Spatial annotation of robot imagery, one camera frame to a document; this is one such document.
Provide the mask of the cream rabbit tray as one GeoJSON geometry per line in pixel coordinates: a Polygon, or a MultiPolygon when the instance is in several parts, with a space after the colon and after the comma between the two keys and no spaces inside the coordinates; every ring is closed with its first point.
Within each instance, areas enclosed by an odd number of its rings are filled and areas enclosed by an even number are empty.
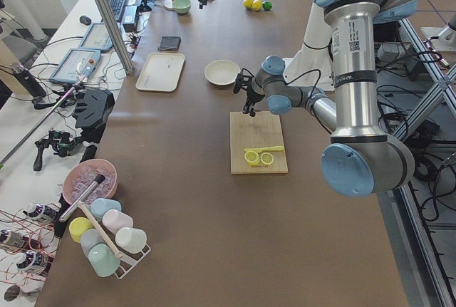
{"type": "Polygon", "coordinates": [[[135,87],[143,91],[171,93],[177,88],[184,63],[184,54],[152,52],[145,60],[135,87]]]}

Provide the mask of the mint green bowl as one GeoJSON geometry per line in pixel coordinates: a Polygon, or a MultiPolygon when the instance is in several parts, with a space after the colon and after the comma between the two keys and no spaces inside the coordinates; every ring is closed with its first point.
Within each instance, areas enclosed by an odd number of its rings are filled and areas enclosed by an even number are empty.
{"type": "Polygon", "coordinates": [[[192,7],[190,0],[174,0],[172,2],[173,10],[178,14],[187,14],[192,7]]]}

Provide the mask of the wooden cutting board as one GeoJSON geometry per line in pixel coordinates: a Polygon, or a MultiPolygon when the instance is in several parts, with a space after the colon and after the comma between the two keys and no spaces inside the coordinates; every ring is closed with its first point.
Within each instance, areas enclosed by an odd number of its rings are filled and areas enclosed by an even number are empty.
{"type": "Polygon", "coordinates": [[[284,146],[281,120],[270,112],[257,112],[252,118],[241,112],[229,114],[231,173],[243,174],[285,174],[288,172],[286,152],[270,152],[274,163],[265,166],[249,166],[244,160],[244,148],[284,146]]]}

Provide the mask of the round wooden rack base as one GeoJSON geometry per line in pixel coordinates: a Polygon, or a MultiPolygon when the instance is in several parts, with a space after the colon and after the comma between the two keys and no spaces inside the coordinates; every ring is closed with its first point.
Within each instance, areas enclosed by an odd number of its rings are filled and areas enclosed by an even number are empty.
{"type": "Polygon", "coordinates": [[[176,2],[176,0],[164,0],[163,7],[168,11],[174,11],[175,2],[176,2]]]}

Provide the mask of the cream round plate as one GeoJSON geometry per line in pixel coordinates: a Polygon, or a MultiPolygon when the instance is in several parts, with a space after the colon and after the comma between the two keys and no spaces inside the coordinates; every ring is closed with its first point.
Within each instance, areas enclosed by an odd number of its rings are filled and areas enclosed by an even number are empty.
{"type": "Polygon", "coordinates": [[[240,67],[230,60],[216,60],[204,69],[205,78],[214,85],[230,85],[235,82],[240,67]]]}

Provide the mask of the yellow plastic knife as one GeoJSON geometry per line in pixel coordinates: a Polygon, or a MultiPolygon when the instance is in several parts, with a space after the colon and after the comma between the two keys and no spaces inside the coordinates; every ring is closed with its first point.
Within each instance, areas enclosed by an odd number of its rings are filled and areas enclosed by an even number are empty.
{"type": "Polygon", "coordinates": [[[281,152],[284,151],[283,145],[276,145],[270,147],[252,147],[252,148],[244,148],[245,152],[281,152]]]}

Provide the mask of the grey folded cloth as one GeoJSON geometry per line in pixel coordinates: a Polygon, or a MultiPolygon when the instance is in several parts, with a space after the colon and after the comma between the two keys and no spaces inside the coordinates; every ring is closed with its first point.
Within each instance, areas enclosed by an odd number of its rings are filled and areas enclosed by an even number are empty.
{"type": "Polygon", "coordinates": [[[162,36],[157,49],[160,51],[176,51],[180,47],[181,40],[180,36],[162,36]]]}

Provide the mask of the green lime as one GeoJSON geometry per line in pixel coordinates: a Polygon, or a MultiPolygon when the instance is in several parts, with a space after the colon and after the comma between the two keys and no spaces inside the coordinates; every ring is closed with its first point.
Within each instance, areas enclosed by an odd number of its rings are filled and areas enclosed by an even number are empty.
{"type": "Polygon", "coordinates": [[[270,1],[264,1],[262,3],[262,8],[265,11],[270,11],[272,9],[272,7],[273,7],[273,5],[272,5],[272,3],[270,1]]]}

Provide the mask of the black keyboard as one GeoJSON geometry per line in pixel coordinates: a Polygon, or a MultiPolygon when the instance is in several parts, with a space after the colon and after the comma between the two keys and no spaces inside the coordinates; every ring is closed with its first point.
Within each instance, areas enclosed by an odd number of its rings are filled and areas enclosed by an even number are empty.
{"type": "Polygon", "coordinates": [[[114,19],[120,22],[123,17],[124,8],[127,0],[108,0],[114,19]]]}

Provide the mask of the blue teach pendant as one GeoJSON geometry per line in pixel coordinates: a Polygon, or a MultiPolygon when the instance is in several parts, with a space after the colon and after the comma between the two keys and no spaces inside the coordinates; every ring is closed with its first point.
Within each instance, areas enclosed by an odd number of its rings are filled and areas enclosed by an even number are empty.
{"type": "Polygon", "coordinates": [[[98,50],[101,53],[109,51],[113,47],[113,42],[105,24],[92,24],[86,31],[79,47],[98,50]]]}
{"type": "Polygon", "coordinates": [[[89,77],[100,60],[101,52],[89,48],[72,48],[50,76],[52,83],[74,84],[79,76],[89,77]]]}

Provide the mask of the blue cup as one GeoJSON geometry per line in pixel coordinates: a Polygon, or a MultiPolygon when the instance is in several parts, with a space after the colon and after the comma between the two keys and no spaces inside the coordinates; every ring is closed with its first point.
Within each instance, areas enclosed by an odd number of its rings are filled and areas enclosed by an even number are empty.
{"type": "Polygon", "coordinates": [[[100,222],[103,219],[104,214],[111,209],[121,212],[122,205],[119,201],[114,199],[97,198],[90,206],[90,212],[98,222],[100,222]]]}

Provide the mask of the pink bowl with ice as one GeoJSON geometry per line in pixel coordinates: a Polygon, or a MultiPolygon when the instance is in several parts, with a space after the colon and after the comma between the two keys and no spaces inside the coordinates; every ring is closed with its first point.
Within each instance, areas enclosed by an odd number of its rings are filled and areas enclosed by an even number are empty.
{"type": "Polygon", "coordinates": [[[118,188],[118,174],[114,165],[103,159],[86,160],[73,168],[63,182],[63,198],[69,204],[82,195],[82,193],[95,182],[97,176],[105,179],[95,190],[84,199],[91,205],[98,198],[112,198],[118,188]]]}

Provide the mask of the grey cup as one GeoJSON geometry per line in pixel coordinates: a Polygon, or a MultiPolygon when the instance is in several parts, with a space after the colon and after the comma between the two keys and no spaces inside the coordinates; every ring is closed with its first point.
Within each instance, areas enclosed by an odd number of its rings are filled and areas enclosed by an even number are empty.
{"type": "Polygon", "coordinates": [[[96,246],[98,244],[103,244],[103,243],[104,243],[103,238],[96,229],[86,230],[81,235],[81,238],[80,238],[81,248],[83,250],[85,257],[88,257],[90,250],[94,246],[96,246]]]}

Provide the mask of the mint green cup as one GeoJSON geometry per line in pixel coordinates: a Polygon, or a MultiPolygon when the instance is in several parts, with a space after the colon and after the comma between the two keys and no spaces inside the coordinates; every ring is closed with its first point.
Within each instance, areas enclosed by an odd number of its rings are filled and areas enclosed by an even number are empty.
{"type": "Polygon", "coordinates": [[[99,277],[114,274],[120,265],[120,259],[106,244],[95,245],[88,253],[88,260],[99,277]]]}

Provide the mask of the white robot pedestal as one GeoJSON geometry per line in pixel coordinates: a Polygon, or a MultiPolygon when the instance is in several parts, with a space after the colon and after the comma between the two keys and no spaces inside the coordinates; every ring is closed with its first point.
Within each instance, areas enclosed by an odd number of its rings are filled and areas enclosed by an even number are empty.
{"type": "Polygon", "coordinates": [[[339,0],[313,0],[301,50],[285,60],[284,80],[289,87],[316,87],[333,91],[328,45],[331,27],[324,21],[323,9],[339,0]]]}

